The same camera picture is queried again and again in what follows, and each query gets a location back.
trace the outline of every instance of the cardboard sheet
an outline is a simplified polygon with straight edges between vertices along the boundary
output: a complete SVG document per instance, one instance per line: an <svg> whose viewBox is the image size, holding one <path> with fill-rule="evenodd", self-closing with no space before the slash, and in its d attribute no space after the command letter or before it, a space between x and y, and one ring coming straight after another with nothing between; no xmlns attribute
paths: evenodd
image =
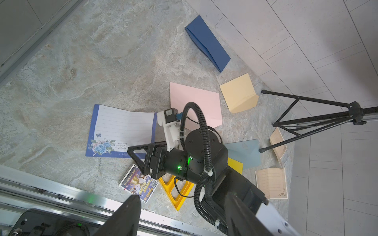
<svg viewBox="0 0 378 236"><path fill-rule="evenodd" d="M208 126L215 128L222 124L219 93L171 82L170 106L176 108L178 112L181 113L188 102L197 103L205 116ZM197 116L192 109L189 110L188 117L192 120L198 121ZM189 119L185 122L185 128L189 130L195 130L199 127L198 124Z"/></svg>
<svg viewBox="0 0 378 236"><path fill-rule="evenodd" d="M285 168L268 168L255 173L257 187L267 199L288 199Z"/></svg>
<svg viewBox="0 0 378 236"><path fill-rule="evenodd" d="M238 173L243 173L243 163L238 162L237 160L228 158L228 166L230 166L232 169L236 170Z"/></svg>
<svg viewBox="0 0 378 236"><path fill-rule="evenodd" d="M230 61L230 56L223 49L217 38L199 15L187 27L186 32L197 47L210 59L221 73Z"/></svg>
<svg viewBox="0 0 378 236"><path fill-rule="evenodd" d="M228 157L243 163L243 169L261 165L259 141L257 139L225 144Z"/></svg>
<svg viewBox="0 0 378 236"><path fill-rule="evenodd" d="M281 131L278 127L273 131L272 135L269 138L269 141L271 145L284 141L284 138L282 137ZM273 149L281 166L282 166L281 158L285 154L286 150L287 150L286 144Z"/></svg>
<svg viewBox="0 0 378 236"><path fill-rule="evenodd" d="M222 84L220 89L232 113L251 109L259 100L248 73Z"/></svg>

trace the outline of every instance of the beige lined notebook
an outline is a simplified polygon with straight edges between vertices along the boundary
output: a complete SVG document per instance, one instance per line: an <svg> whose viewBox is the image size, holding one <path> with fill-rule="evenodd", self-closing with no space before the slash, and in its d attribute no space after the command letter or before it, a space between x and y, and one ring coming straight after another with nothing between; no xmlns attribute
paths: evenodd
<svg viewBox="0 0 378 236"><path fill-rule="evenodd" d="M285 168L255 171L257 187L267 199L288 199Z"/></svg>
<svg viewBox="0 0 378 236"><path fill-rule="evenodd" d="M269 141L271 145L284 141L284 138L282 137L282 134L278 127L273 131L272 135L269 138ZM280 159L285 154L286 149L287 149L286 144L273 149L274 153L276 154L278 158L278 161L281 161Z"/></svg>

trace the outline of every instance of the light blue paper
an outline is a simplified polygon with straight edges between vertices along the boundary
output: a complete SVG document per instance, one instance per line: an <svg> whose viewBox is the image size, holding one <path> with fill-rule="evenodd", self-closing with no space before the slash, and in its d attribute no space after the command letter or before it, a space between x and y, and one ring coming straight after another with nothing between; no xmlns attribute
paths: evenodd
<svg viewBox="0 0 378 236"><path fill-rule="evenodd" d="M228 157L243 163L243 170L261 165L257 139L225 144Z"/></svg>

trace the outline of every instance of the black cable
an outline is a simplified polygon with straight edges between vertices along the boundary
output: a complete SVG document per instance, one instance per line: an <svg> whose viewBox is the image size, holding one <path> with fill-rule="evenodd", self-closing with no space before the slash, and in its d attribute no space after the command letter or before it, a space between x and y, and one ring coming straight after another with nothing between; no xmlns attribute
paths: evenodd
<svg viewBox="0 0 378 236"><path fill-rule="evenodd" d="M194 110L194 112L197 116L199 125L200 125L200 132L201 132L201 135L202 135L203 151L204 151L204 157L203 157L203 159L204 159L204 170L211 171L212 170L212 163L211 163L211 147L210 147L209 130L208 130L208 126L206 124L206 119L205 119L205 116L203 115L202 110L194 102L188 102L184 107L183 116L182 116L181 124L180 124L180 143L181 143L181 146L183 147L183 149L185 151L186 147L185 147L185 140L184 140L184 129L185 129L185 121L186 121L189 109ZM209 175L205 171L203 171L202 174L201 174L201 177L200 177L200 179L199 179L199 181L198 181L198 183L195 187L193 201L194 201L195 209L198 211L200 216L202 216L202 218L207 220L210 224L215 225L215 219L210 214L208 214L200 204L201 189L203 188L204 184L206 183L208 177L209 177ZM224 233L226 235L228 234L227 227L224 226L222 223L220 223L217 228L222 233Z"/></svg>
<svg viewBox="0 0 378 236"><path fill-rule="evenodd" d="M193 121L194 123L200 124L200 123L198 123L197 121L194 121L194 120L190 119L189 116L187 116L186 118L188 118L189 120Z"/></svg>
<svg viewBox="0 0 378 236"><path fill-rule="evenodd" d="M220 134L218 133L218 131L216 131L213 127L211 126L208 126L208 129L217 133L217 135L219 136L219 140L220 140L220 143L223 144L223 140L222 140L222 137L220 136Z"/></svg>
<svg viewBox="0 0 378 236"><path fill-rule="evenodd" d="M190 119L189 116L187 116L186 118L188 118L188 120L193 121L194 123L200 124L197 121L194 121L194 120ZM210 126L208 126L208 129L211 130L211 131L213 131L213 132L215 132L215 133L217 133L217 135L219 136L219 139L220 139L220 143L223 144L222 137L220 136L220 134L218 133L218 131L216 131L213 127L210 127Z"/></svg>
<svg viewBox="0 0 378 236"><path fill-rule="evenodd" d="M176 183L176 179L177 179L177 177L175 176L175 178L174 178L173 181L175 182L175 187L176 187L176 190L177 190L178 194L180 194L180 195L183 196L183 197L187 197L187 198L189 198L189 197L194 197L194 196L184 196L184 195L182 195L182 194L180 193L180 190L178 190L177 183Z"/></svg>

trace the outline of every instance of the yellow paper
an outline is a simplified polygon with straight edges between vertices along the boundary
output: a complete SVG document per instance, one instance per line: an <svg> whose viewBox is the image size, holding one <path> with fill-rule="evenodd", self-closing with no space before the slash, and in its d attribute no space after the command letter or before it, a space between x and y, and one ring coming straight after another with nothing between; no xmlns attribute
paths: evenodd
<svg viewBox="0 0 378 236"><path fill-rule="evenodd" d="M240 174L243 172L243 163L241 162L238 162L237 160L234 160L234 159L231 159L231 158L228 158L228 165L236 170L237 172L239 172Z"/></svg>
<svg viewBox="0 0 378 236"><path fill-rule="evenodd" d="M259 99L248 73L222 84L220 90L225 97L228 109L232 113L255 107Z"/></svg>

